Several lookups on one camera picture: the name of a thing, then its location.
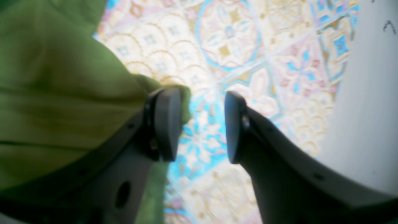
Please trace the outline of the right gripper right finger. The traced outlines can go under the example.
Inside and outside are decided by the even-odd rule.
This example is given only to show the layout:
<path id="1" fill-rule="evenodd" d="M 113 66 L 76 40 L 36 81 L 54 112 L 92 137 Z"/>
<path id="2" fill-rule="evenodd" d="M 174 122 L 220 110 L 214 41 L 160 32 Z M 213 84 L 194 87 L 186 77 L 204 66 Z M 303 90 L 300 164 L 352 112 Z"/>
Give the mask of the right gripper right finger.
<path id="1" fill-rule="evenodd" d="M 224 114 L 229 161 L 249 174 L 264 224 L 397 223 L 397 196 L 315 160 L 239 93 L 226 92 Z"/>

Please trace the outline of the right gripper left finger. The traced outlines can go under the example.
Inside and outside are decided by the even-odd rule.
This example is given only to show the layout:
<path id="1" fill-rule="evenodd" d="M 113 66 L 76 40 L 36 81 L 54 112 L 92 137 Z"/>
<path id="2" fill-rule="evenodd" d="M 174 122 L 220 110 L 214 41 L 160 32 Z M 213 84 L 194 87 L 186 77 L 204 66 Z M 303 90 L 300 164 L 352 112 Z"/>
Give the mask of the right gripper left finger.
<path id="1" fill-rule="evenodd" d="M 1 215 L 24 224 L 133 224 L 149 170 L 155 162 L 175 161 L 181 129 L 179 89 L 154 91 L 88 155 L 1 192 Z"/>

